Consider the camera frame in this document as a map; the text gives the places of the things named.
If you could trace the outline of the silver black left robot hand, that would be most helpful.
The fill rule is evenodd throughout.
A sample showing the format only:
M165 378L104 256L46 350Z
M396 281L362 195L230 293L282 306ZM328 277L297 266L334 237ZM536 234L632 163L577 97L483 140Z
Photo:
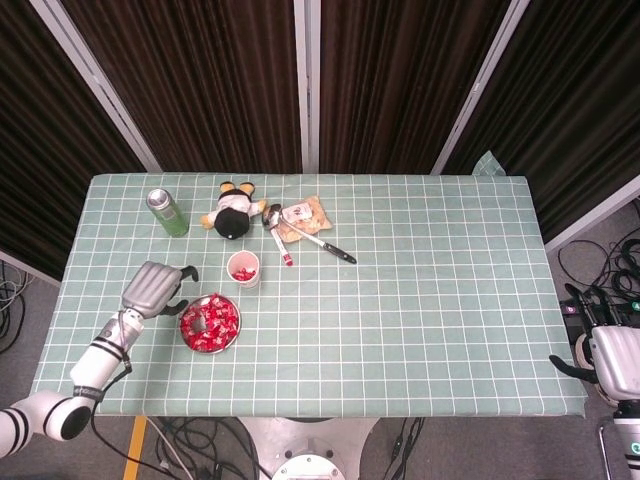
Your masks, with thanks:
M187 277L194 282L199 281L199 274L194 266L175 268L146 261L124 290L122 305L125 309L135 310L144 319L158 315L177 315L189 305L189 301L181 300L173 306L169 301L177 294L182 281Z

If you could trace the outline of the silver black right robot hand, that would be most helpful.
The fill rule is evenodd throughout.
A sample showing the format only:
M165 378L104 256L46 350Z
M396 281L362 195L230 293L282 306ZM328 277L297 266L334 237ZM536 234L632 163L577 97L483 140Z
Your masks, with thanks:
M591 369L567 364L556 355L549 360L563 374L598 384L612 400L639 400L639 327L616 311L611 297L600 287L581 292L565 284L579 313L591 353Z

